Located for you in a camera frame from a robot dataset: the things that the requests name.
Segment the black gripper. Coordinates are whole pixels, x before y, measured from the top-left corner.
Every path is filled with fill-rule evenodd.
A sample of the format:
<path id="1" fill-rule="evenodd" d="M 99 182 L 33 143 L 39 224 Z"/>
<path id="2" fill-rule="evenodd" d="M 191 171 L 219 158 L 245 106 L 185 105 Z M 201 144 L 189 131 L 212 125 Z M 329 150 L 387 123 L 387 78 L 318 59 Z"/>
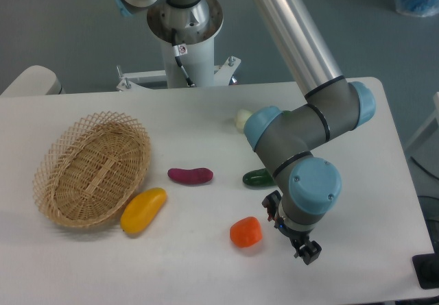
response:
<path id="1" fill-rule="evenodd" d="M 273 221 L 274 227 L 292 242 L 296 250 L 295 258 L 301 258 L 306 265 L 318 259 L 322 248 L 316 241 L 309 240 L 314 224 L 303 225 L 292 221 L 283 210 L 281 194 L 278 191 L 267 195 L 261 204 L 267 210 L 268 221 Z"/>

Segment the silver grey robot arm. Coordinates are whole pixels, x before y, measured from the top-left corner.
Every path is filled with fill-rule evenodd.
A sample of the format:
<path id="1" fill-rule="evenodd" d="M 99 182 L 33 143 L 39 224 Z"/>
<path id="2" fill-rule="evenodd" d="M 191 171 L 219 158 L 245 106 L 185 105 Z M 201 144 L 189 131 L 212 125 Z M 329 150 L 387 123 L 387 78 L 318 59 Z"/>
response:
<path id="1" fill-rule="evenodd" d="M 371 120 L 376 104 L 360 82 L 348 82 L 302 0 L 254 0 L 278 50 L 305 98 L 292 111 L 270 106 L 255 112 L 244 134 L 277 190 L 263 200 L 274 226 L 310 264 L 321 252 L 309 238 L 342 188 L 338 170 L 312 151 Z M 162 43 L 169 88 L 209 87 L 220 73 L 213 39 L 223 24 L 216 0 L 115 0 L 124 16 L 146 12 Z"/>

